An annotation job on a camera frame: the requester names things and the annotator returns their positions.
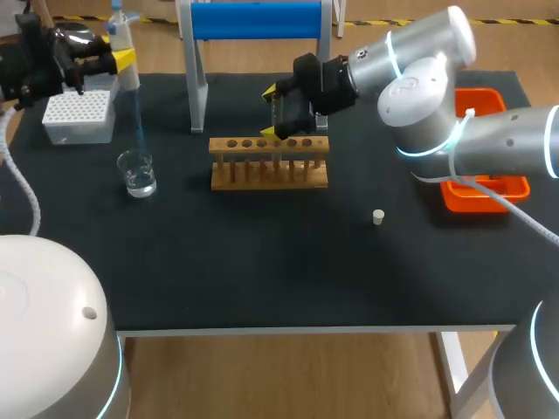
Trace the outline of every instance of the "glowing blue light ring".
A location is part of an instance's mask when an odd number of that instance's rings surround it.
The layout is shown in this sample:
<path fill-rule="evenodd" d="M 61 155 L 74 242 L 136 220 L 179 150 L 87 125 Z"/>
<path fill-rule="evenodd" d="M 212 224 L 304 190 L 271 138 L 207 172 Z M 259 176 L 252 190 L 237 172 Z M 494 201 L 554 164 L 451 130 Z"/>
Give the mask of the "glowing blue light ring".
<path fill-rule="evenodd" d="M 548 173 L 554 179 L 557 179 L 556 172 L 553 170 L 553 165 L 551 164 L 551 126 L 553 125 L 553 119 L 556 116 L 557 108 L 559 105 L 555 105 L 551 108 L 548 115 L 548 120 L 545 123 L 545 131 L 543 132 L 543 157 L 545 159 L 545 167 L 548 168 Z"/>
<path fill-rule="evenodd" d="M 535 365 L 538 367 L 538 371 L 542 376 L 543 382 L 545 382 L 545 385 L 548 387 L 549 392 L 559 402 L 559 392 L 553 385 L 553 382 L 551 382 L 551 380 L 549 379 L 548 373 L 545 372 L 542 360 L 540 359 L 540 354 L 538 353 L 538 348 L 535 345 L 535 318 L 538 315 L 538 311 L 540 310 L 540 306 L 542 305 L 542 303 L 543 301 L 540 301 L 540 304 L 538 304 L 538 306 L 535 308 L 534 314 L 532 315 L 532 322 L 530 324 L 530 346 L 532 347 L 532 355 L 534 356 Z"/>
<path fill-rule="evenodd" d="M 398 62 L 396 61 L 396 53 L 394 52 L 394 47 L 392 46 L 392 31 L 388 31 L 386 34 L 386 48 L 388 49 L 388 57 L 392 63 L 392 68 L 394 68 L 394 73 L 399 79 L 402 78 L 402 72 L 400 72 L 400 67 L 398 67 Z"/>
<path fill-rule="evenodd" d="M 454 128 L 452 129 L 451 134 L 448 136 L 448 138 L 445 141 L 443 141 L 442 143 L 440 143 L 439 145 L 437 145 L 435 148 L 432 148 L 431 150 L 422 151 L 421 153 L 408 153 L 408 152 L 405 152 L 405 151 L 401 150 L 398 147 L 396 147 L 396 150 L 398 150 L 398 153 L 400 153 L 401 155 L 405 155 L 406 157 L 424 157 L 426 155 L 432 155 L 433 153 L 437 153 L 439 150 L 442 150 L 447 145 L 454 142 L 454 138 L 456 137 L 458 127 L 459 127 L 459 123 L 457 122 L 456 125 L 454 126 Z"/>
<path fill-rule="evenodd" d="M 97 417 L 95 419 L 101 419 L 101 417 L 103 417 L 106 414 L 106 412 L 108 410 L 108 407 L 113 402 L 114 396 L 116 395 L 116 390 L 119 387 L 119 382 L 121 381 L 121 376 L 122 376 L 122 346 L 121 346 L 121 340 L 118 338 L 118 336 L 116 337 L 116 341 L 118 342 L 118 345 L 119 345 L 119 372 L 116 375 L 116 382 L 114 383 L 113 391 L 111 392 L 111 395 L 108 397 L 107 403 L 105 403 L 105 407 L 103 407 L 103 409 L 101 410 L 101 412 L 97 415 Z"/>

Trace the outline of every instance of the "test tube rack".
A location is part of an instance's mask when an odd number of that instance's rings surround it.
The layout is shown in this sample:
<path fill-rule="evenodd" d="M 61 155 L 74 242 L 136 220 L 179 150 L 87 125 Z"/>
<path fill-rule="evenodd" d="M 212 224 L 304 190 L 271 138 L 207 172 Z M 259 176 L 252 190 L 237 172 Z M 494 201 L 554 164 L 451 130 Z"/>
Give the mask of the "test tube rack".
<path fill-rule="evenodd" d="M 327 188 L 327 136 L 210 138 L 212 190 Z M 293 157 L 302 156 L 302 160 Z"/>

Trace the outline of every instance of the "white cable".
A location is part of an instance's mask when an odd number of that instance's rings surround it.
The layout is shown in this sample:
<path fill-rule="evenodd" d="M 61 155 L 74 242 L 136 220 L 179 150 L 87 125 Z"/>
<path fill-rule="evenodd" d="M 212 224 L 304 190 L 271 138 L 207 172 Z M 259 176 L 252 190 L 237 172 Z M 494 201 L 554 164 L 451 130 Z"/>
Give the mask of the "white cable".
<path fill-rule="evenodd" d="M 466 124 L 469 118 L 473 117 L 473 115 L 474 115 L 473 109 L 468 109 L 466 111 L 466 117 L 462 120 L 464 125 Z M 553 231 L 547 229 L 546 227 L 538 223 L 536 220 L 534 220 L 534 218 L 526 214 L 523 210 L 518 208 L 516 205 L 510 203 L 509 201 L 507 201 L 505 198 L 503 198 L 493 190 L 486 188 L 483 185 L 480 185 L 476 181 L 466 179 L 456 174 L 456 168 L 454 167 L 454 155 L 456 151 L 456 146 L 458 145 L 458 142 L 460 141 L 461 137 L 462 135 L 459 135 L 458 138 L 456 138 L 456 141 L 450 145 L 451 149 L 448 155 L 448 169 L 451 173 L 451 178 L 457 183 L 462 183 L 463 185 L 467 185 L 471 188 L 476 188 L 482 194 L 490 196 L 495 201 L 500 203 L 503 207 L 507 208 L 508 210 L 510 210 L 510 212 L 515 214 L 517 217 L 519 217 L 529 227 L 531 227 L 532 229 L 540 233 L 542 236 L 547 238 L 552 244 L 559 246 L 559 236 L 557 236 L 556 233 L 554 233 Z"/>
<path fill-rule="evenodd" d="M 33 224 L 31 226 L 31 231 L 29 233 L 30 236 L 36 236 L 38 233 L 38 228 L 41 225 L 41 209 L 38 206 L 38 199 L 35 196 L 35 192 L 29 185 L 29 183 L 25 180 L 24 176 L 21 174 L 19 169 L 14 162 L 14 159 L 11 158 L 10 150 L 8 149 L 8 141 L 6 140 L 7 132 L 8 132 L 8 124 L 10 124 L 11 118 L 16 114 L 17 110 L 15 107 L 10 108 L 6 111 L 6 114 L 0 121 L 0 153 L 3 154 L 3 159 L 6 162 L 6 166 L 10 172 L 14 175 L 21 186 L 21 189 L 24 190 L 24 193 L 27 195 L 27 199 L 31 204 L 31 209 L 33 210 Z"/>

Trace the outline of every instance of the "small white cap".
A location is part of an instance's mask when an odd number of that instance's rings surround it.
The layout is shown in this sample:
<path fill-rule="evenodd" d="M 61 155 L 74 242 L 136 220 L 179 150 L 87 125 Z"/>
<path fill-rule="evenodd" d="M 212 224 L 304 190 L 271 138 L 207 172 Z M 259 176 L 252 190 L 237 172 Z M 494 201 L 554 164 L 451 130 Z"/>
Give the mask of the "small white cap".
<path fill-rule="evenodd" d="M 381 225 L 383 223 L 384 211 L 381 209 L 375 209 L 373 211 L 373 224 Z"/>

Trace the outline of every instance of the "black tabletop mat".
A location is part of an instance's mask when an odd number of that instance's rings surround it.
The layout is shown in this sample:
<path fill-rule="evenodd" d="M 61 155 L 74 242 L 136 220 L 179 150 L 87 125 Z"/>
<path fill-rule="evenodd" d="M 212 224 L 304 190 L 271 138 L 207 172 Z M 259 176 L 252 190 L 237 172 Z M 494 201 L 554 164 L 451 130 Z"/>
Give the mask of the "black tabletop mat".
<path fill-rule="evenodd" d="M 276 78 L 209 76 L 194 136 L 185 77 L 141 76 L 158 183 L 145 201 L 126 197 L 115 165 L 135 144 L 128 98 L 108 145 L 54 147 L 45 104 L 26 111 L 12 149 L 42 204 L 39 235 L 89 263 L 118 329 L 511 324 L 555 283 L 556 249 L 518 220 L 451 215 L 438 186 L 415 182 L 375 104 L 330 118 L 328 189 L 211 192 L 208 137 L 269 126 L 260 94 Z M 511 72 L 464 72 L 459 86 L 528 105 Z M 0 225 L 26 233 L 29 204 L 0 170 Z M 530 181 L 522 208 L 558 231 L 559 183 Z"/>

